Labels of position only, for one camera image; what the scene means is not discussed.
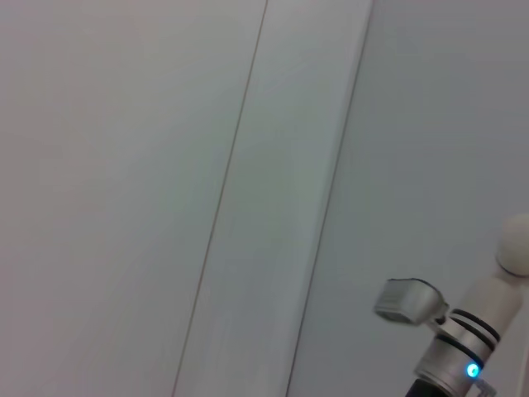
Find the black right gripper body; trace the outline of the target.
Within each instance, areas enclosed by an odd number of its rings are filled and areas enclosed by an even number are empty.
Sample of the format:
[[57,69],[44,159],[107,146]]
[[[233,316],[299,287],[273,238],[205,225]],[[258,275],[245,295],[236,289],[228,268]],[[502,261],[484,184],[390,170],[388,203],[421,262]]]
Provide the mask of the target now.
[[409,388],[407,397],[448,397],[448,394],[439,385],[417,378]]

